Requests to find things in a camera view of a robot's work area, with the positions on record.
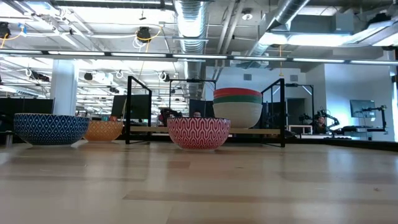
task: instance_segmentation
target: red and white bowl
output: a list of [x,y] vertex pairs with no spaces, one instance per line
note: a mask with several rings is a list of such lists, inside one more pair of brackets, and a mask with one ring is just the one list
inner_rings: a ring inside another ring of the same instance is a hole
[[185,151],[211,152],[229,135],[231,121],[224,118],[169,118],[169,135]]

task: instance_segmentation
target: wooden tabletop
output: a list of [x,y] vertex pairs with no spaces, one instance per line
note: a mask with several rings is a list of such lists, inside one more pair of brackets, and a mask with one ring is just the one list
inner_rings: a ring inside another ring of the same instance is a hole
[[[169,131],[167,127],[143,127],[143,126],[132,126],[130,131],[134,132],[157,132],[166,133]],[[245,128],[231,128],[230,134],[280,134],[279,129],[245,129]]]

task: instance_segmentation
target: white column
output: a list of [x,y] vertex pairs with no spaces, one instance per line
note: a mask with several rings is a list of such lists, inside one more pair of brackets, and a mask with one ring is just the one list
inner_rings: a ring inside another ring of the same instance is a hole
[[54,60],[50,97],[54,114],[75,115],[79,69],[74,60]]

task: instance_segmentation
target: blue patterned bowl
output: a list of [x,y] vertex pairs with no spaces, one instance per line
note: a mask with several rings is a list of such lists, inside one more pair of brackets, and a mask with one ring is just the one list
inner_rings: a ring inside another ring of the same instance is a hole
[[25,142],[36,145],[71,145],[87,132],[89,118],[17,113],[14,131]]

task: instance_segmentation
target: exposed ductwork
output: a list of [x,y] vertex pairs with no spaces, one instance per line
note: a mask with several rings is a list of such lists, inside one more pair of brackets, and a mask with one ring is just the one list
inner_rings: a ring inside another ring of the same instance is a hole
[[248,52],[250,56],[261,56],[269,47],[268,31],[291,22],[300,10],[310,0],[280,0],[278,8],[274,11],[272,18],[266,17],[265,32],[263,36],[254,44],[254,47]]
[[274,17],[270,23],[268,23],[267,31],[290,22],[309,1],[310,0],[280,0]]
[[[177,12],[178,32],[181,37],[204,38],[206,34],[206,2],[203,1],[174,1]],[[200,40],[182,40],[181,49],[185,54],[203,54],[205,43]],[[201,73],[201,62],[184,63],[185,78],[204,80]],[[201,85],[188,85],[191,98],[201,97]]]

